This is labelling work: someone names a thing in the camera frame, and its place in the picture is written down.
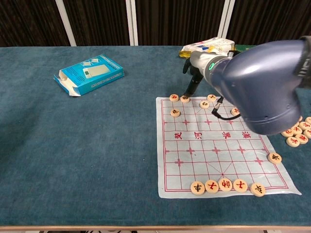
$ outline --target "xiangqi board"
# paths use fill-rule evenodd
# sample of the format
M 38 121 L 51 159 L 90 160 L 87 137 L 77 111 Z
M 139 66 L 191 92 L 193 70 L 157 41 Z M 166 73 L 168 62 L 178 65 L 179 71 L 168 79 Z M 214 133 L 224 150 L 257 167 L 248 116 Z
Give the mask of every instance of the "xiangqi board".
M 252 195 L 250 186 L 261 183 L 266 194 L 301 193 L 282 163 L 272 164 L 267 155 L 275 152 L 268 137 L 250 131 L 242 117 L 224 121 L 211 114 L 216 102 L 200 107 L 205 97 L 188 103 L 156 99 L 158 192 L 162 198 L 214 198 Z M 224 100 L 218 113 L 231 117 L 232 104 Z M 178 109 L 179 117 L 171 116 Z M 248 189 L 234 189 L 201 196 L 191 193 L 191 183 L 227 178 L 242 179 Z

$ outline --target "blue tablecloth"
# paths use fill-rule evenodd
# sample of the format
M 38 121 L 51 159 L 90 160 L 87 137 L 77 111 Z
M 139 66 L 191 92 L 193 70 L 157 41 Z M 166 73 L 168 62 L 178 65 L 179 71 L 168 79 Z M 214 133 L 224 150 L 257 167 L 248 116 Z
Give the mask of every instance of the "blue tablecloth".
M 180 47 L 1 48 L 0 225 L 311 225 L 311 142 L 270 140 L 302 196 L 161 199 L 156 97 L 185 91 Z M 98 54 L 125 77 L 73 98 L 59 69 Z M 216 94 L 206 82 L 196 96 Z M 311 91 L 298 90 L 303 116 Z

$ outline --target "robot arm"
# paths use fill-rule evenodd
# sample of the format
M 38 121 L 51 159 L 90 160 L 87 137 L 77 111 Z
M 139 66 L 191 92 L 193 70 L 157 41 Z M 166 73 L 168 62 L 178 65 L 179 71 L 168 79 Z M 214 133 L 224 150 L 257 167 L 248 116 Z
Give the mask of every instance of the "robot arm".
M 259 134 L 276 134 L 300 117 L 295 89 L 311 87 L 311 37 L 269 42 L 235 56 L 197 52 L 186 61 L 193 78 L 191 96 L 204 78 L 240 111 L 247 126 Z

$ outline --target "blue box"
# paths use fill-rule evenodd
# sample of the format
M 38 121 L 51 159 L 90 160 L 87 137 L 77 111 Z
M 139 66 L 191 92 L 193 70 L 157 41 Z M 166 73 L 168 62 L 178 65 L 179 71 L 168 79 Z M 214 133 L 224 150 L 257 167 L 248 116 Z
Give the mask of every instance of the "blue box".
M 106 57 L 98 55 L 73 66 L 61 69 L 55 81 L 70 96 L 81 96 L 124 76 L 123 68 Z

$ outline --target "red chinese character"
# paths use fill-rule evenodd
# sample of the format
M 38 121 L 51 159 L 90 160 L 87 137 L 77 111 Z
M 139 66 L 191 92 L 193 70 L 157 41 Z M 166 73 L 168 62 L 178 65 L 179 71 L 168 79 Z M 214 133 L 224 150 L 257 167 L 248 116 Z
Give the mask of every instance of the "red chinese character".
M 242 183 L 242 181 L 240 181 L 240 183 L 238 183 L 237 185 L 239 185 L 239 188 L 242 188 L 242 185 L 243 185 L 244 183 Z
M 212 184 L 207 184 L 207 185 L 210 186 L 210 189 L 213 189 L 213 187 L 216 186 L 214 182 Z
M 196 139 L 202 139 L 201 136 L 202 136 L 202 133 L 196 133 L 194 132 L 194 136 Z
M 291 138 L 291 141 L 294 142 L 295 144 L 298 142 L 298 140 Z
M 222 186 L 223 186 L 223 187 L 226 187 L 226 186 L 230 187 L 230 183 L 229 183 L 229 181 L 225 181 L 225 180 L 223 180 L 223 182 L 222 182 Z
M 182 138 L 181 138 L 181 132 L 180 132 L 180 133 L 175 133 L 175 138 L 176 138 L 176 139 L 179 139 L 179 138 L 182 139 Z
M 243 138 L 251 138 L 251 135 L 248 132 L 242 132 Z
M 306 140 L 306 139 L 307 139 L 304 135 L 301 135 L 299 138 L 300 138 L 301 140 Z
M 229 132 L 227 132 L 227 133 L 223 132 L 223 137 L 225 137 L 225 139 L 227 139 L 227 137 L 231 137 L 231 135 Z

